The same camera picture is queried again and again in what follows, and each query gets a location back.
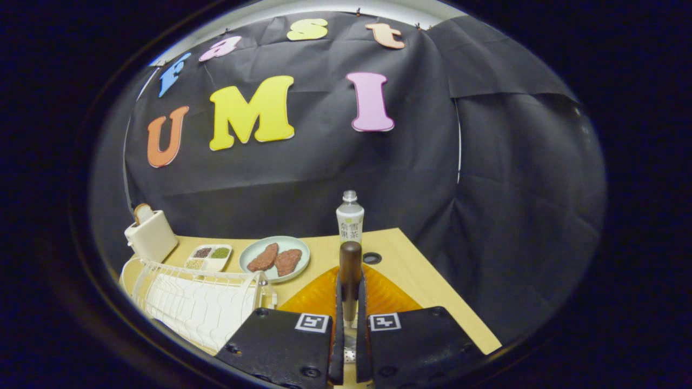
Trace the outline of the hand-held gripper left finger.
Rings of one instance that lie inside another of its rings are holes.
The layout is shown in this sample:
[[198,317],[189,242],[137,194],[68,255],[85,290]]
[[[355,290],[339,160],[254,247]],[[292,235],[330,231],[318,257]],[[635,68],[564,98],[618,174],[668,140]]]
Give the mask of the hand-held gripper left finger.
[[338,267],[315,278],[279,310],[256,308],[216,359],[265,386],[343,383],[343,321],[336,305]]

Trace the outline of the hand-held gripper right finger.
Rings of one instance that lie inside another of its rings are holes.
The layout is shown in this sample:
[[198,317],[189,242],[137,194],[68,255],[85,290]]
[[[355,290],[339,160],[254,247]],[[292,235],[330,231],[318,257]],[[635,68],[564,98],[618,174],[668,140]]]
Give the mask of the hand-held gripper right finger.
[[356,372],[373,387],[446,386],[482,352],[444,307],[423,308],[384,275],[363,266]]

